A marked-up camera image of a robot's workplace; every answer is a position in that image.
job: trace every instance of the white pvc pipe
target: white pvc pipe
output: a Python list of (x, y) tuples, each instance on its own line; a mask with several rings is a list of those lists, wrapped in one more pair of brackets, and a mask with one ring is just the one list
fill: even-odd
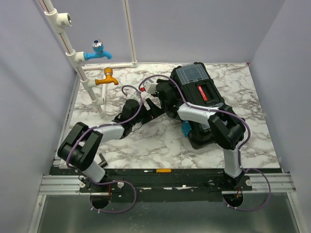
[(108, 88), (108, 85), (107, 84), (103, 84), (103, 90), (102, 90), (102, 97), (104, 99), (104, 112), (106, 112), (106, 103), (108, 101), (108, 97), (107, 97), (107, 88)]
[[(42, 6), (43, 10), (45, 11), (45, 15), (48, 18), (54, 32), (57, 34), (58, 39), (60, 40), (64, 50), (66, 51), (66, 55), (69, 58), (72, 66), (74, 67), (75, 71), (77, 72), (78, 76), (80, 77), (81, 81), (88, 81), (87, 76), (85, 75), (81, 65), (75, 61), (76, 52), (72, 48), (72, 45), (67, 37), (64, 27), (71, 26), (71, 20), (69, 21), (69, 14), (62, 13), (59, 14), (57, 10), (53, 7), (51, 0), (39, 0), (40, 5)], [(104, 103), (102, 100), (99, 100), (96, 96), (94, 91), (90, 88), (86, 90), (90, 98), (92, 99), (92, 103), (94, 107), (97, 109), (101, 116), (104, 116), (104, 111), (101, 105)]]
[(51, 13), (55, 9), (51, 0), (39, 0), (39, 3), (47, 13)]
[(125, 19), (126, 19), (126, 23), (127, 23), (128, 35), (129, 35), (131, 51), (132, 51), (132, 63), (137, 63), (135, 46), (134, 46), (133, 30), (132, 30), (132, 22), (131, 22), (131, 17), (130, 17), (128, 0), (123, 1), (123, 8), (124, 8)]
[(66, 32), (58, 33), (57, 37), (60, 40), (61, 45), (63, 46), (64, 50), (67, 53), (72, 53), (73, 52), (73, 48), (72, 48), (71, 43), (69, 42), (69, 39), (68, 39), (68, 36), (67, 36)]
[(110, 64), (99, 64), (99, 65), (93, 65), (93, 66), (85, 66), (82, 67), (83, 70), (97, 70), (97, 69), (104, 69), (105, 67), (111, 67), (111, 68), (136, 68), (137, 67), (137, 63), (132, 63), (132, 62), (128, 62), (128, 63), (110, 63)]

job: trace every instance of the metal bolt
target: metal bolt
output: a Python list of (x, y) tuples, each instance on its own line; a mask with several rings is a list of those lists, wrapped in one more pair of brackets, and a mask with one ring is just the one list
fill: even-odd
[(80, 187), (80, 188), (84, 188), (85, 186), (86, 186), (85, 183), (83, 183), (83, 182), (80, 182), (80, 183), (79, 183), (79, 187)]
[(119, 188), (123, 188), (124, 183), (123, 183), (123, 182), (118, 182), (117, 186), (118, 186)]
[(253, 182), (252, 182), (251, 180), (246, 180), (246, 181), (245, 181), (245, 184), (246, 184), (247, 186), (252, 186)]

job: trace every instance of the marble surface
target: marble surface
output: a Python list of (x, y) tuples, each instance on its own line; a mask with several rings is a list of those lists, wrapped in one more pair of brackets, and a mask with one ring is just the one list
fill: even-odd
[[(89, 126), (110, 122), (121, 112), (126, 97), (121, 92), (122, 85), (138, 87), (143, 78), (153, 74), (170, 75), (178, 64), (139, 64), (137, 68), (114, 69), (114, 77), (120, 82), (107, 85), (106, 117), (100, 118), (90, 104), (89, 96), (80, 86), (70, 128), (76, 122)], [(244, 167), (279, 167), (269, 131), (261, 110), (258, 96), (246, 64), (206, 64), (211, 78), (226, 103), (233, 107), (237, 115), (245, 118), (252, 136), (242, 148)], [(89, 78), (103, 78), (101, 70), (86, 71)], [(94, 89), (99, 97), (102, 85)], [(102, 143), (98, 149), (108, 162), (108, 168), (223, 168), (222, 149), (209, 145), (195, 150), (181, 132), (181, 123), (166, 115), (136, 128), (122, 140)]]

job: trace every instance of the blue faucet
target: blue faucet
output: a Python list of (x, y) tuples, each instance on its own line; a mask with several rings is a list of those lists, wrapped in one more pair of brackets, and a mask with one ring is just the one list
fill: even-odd
[(92, 47), (95, 52), (84, 53), (84, 58), (86, 61), (93, 58), (107, 57), (108, 60), (112, 58), (111, 53), (104, 51), (104, 46), (101, 40), (94, 40), (92, 43)]

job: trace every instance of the yellow faucet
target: yellow faucet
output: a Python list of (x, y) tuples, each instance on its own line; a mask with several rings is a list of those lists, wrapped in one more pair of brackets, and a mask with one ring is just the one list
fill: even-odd
[(104, 74), (106, 76), (105, 79), (95, 79), (95, 84), (96, 85), (107, 84), (107, 83), (114, 83), (114, 85), (118, 85), (119, 84), (118, 80), (116, 80), (115, 78), (112, 77), (112, 74), (113, 74), (112, 68), (106, 67), (104, 69)]

